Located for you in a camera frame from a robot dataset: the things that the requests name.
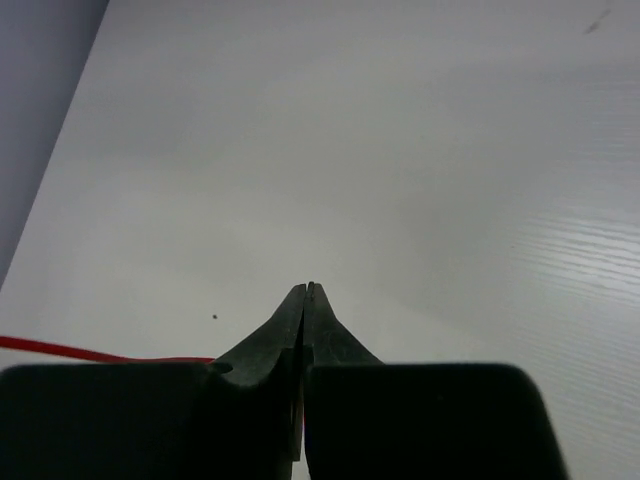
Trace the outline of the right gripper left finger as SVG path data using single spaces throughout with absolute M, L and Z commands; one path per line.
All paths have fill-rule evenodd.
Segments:
M 1 374 L 5 479 L 287 479 L 301 455 L 306 289 L 210 363 Z

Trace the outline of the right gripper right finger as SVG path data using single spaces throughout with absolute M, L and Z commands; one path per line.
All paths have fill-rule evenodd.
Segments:
M 501 363 L 386 364 L 320 284 L 303 310 L 304 439 L 314 479 L 565 479 L 543 397 Z

